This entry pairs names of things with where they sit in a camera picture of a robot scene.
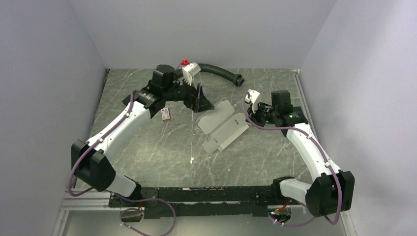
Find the white cardboard box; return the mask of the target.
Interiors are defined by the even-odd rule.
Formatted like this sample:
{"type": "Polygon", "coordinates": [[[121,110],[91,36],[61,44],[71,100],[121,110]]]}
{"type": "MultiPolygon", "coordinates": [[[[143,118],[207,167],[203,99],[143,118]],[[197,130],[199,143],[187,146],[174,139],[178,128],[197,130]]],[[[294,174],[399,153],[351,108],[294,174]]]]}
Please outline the white cardboard box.
{"type": "Polygon", "coordinates": [[[218,101],[213,110],[203,112],[196,124],[207,135],[202,146],[208,153],[222,152],[249,128],[245,115],[235,110],[228,100],[218,101]]]}

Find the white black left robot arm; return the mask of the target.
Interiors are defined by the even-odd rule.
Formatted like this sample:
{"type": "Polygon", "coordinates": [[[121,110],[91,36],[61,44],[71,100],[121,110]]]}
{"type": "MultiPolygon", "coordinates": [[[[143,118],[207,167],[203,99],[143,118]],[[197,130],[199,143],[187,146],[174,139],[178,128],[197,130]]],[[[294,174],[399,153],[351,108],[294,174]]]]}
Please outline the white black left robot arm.
{"type": "Polygon", "coordinates": [[[158,65],[148,84],[124,99],[125,109],[112,122],[86,142],[73,143],[71,176],[99,192],[119,195],[130,207],[136,206],[143,198],[141,185],[117,173],[109,157],[168,101],[181,101],[195,113],[212,110],[214,106],[204,96],[201,84],[193,85],[193,77],[200,70],[195,62],[184,66],[181,72],[170,65],[158,65]]]}

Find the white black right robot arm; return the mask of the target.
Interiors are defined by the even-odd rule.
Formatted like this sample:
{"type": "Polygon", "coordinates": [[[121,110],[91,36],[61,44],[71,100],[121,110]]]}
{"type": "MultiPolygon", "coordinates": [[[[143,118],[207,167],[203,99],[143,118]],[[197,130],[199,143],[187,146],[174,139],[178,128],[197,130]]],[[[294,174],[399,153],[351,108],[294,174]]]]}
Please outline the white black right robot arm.
{"type": "Polygon", "coordinates": [[[279,177],[271,184],[271,198],[277,204],[295,200],[314,217],[336,224],[341,212],[351,208],[355,177],[343,171],[325,152],[311,130],[301,107],[291,104],[287,90],[274,91],[272,104],[260,101],[260,93],[249,89],[242,107],[248,123],[260,130],[280,130],[296,148],[310,172],[312,183],[295,177],[279,177]]]}

